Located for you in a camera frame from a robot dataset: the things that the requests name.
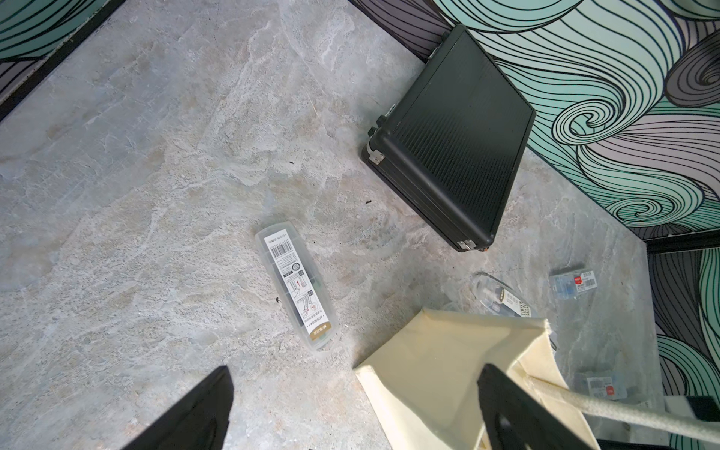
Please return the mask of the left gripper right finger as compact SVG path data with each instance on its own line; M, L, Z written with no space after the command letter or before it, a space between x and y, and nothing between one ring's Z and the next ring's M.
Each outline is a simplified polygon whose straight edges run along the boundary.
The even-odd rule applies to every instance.
M493 449L588 449L503 371L487 364L477 380L478 400Z

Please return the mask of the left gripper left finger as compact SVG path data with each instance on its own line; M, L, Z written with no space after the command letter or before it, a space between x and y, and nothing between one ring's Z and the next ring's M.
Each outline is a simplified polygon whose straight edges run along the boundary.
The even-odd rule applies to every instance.
M125 450L221 449L233 402L230 369L219 366L129 442Z

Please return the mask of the cream canvas tote bag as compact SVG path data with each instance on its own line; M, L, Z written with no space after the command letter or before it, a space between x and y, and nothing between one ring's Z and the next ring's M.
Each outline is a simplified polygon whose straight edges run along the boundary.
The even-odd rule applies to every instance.
M487 364L503 371L588 449L598 448L589 416L718 442L714 423L572 391L554 360L549 333L545 319L424 309L354 372L396 449L493 449L477 387Z

